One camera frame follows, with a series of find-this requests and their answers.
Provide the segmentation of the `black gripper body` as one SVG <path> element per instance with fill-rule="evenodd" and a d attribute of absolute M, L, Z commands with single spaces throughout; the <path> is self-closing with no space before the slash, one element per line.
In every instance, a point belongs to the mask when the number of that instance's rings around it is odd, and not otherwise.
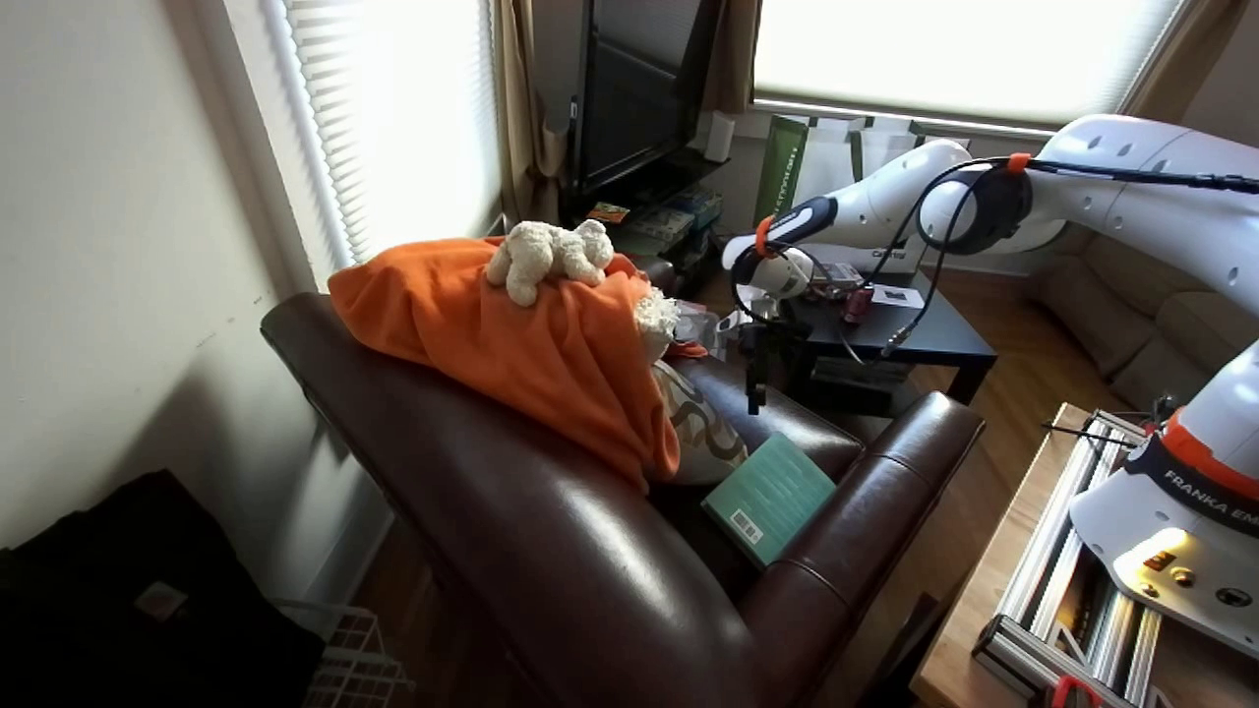
<path fill-rule="evenodd" d="M 782 386 L 796 368 L 798 326 L 773 320 L 752 306 L 742 285 L 731 285 L 736 303 L 736 348 L 742 356 L 742 396 L 748 410 L 760 413 L 766 403 L 766 388 Z"/>

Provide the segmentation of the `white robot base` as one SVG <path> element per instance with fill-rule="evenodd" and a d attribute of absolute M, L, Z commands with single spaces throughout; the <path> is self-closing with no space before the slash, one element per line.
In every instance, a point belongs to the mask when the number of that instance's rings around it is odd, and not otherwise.
<path fill-rule="evenodd" d="M 1259 651 L 1259 341 L 1070 504 L 1070 525 L 1136 603 Z"/>

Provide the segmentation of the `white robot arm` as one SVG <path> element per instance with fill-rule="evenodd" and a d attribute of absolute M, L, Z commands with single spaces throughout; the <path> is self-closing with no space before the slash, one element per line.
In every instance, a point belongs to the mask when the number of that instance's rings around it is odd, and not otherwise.
<path fill-rule="evenodd" d="M 850 331 L 875 295 L 867 276 L 837 295 L 837 321 L 815 339 L 790 316 L 830 270 L 805 251 L 825 226 L 875 233 L 889 242 L 916 234 L 937 257 L 975 257 L 1013 240 L 1027 221 L 1077 224 L 1209 282 L 1233 306 L 1259 316 L 1259 152 L 1128 114 L 1066 120 L 1040 152 L 971 157 L 959 141 L 931 136 L 870 178 L 763 215 L 752 234 L 723 246 L 736 306 L 805 356 L 847 348 L 855 362 L 892 362 L 931 310 L 931 299 L 879 347 Z"/>

